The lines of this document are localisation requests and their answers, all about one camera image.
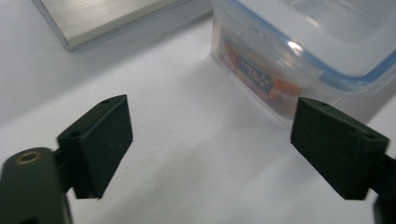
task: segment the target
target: container lid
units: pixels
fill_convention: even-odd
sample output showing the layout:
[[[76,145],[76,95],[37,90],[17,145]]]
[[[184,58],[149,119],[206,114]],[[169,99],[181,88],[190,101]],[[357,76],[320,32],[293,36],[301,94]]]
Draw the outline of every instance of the container lid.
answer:
[[[326,73],[354,85],[396,63],[396,0],[231,0]]]

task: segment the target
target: white table surface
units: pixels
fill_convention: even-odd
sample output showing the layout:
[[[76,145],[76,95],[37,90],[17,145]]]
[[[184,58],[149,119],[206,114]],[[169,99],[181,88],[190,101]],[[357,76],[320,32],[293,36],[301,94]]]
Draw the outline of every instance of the white table surface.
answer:
[[[56,149],[83,113],[128,95],[134,142],[102,200],[68,192],[75,223],[373,223],[375,194],[344,201],[290,144],[290,128],[210,57],[210,15],[172,29],[153,21],[77,52],[30,1],[2,0],[0,18],[0,162]],[[396,139],[395,90],[339,107]]]

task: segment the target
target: plastic food container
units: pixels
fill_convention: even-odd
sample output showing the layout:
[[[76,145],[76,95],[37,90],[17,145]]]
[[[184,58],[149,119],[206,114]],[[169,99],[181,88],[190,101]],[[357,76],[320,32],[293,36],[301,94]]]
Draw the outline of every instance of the plastic food container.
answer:
[[[396,73],[396,0],[212,0],[212,55],[282,118]]]

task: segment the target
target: clear plastic container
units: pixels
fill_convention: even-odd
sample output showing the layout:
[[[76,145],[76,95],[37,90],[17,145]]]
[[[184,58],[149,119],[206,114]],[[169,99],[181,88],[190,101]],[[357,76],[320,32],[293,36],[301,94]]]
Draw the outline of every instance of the clear plastic container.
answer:
[[[335,105],[396,70],[396,0],[212,0],[212,54],[278,115]]]

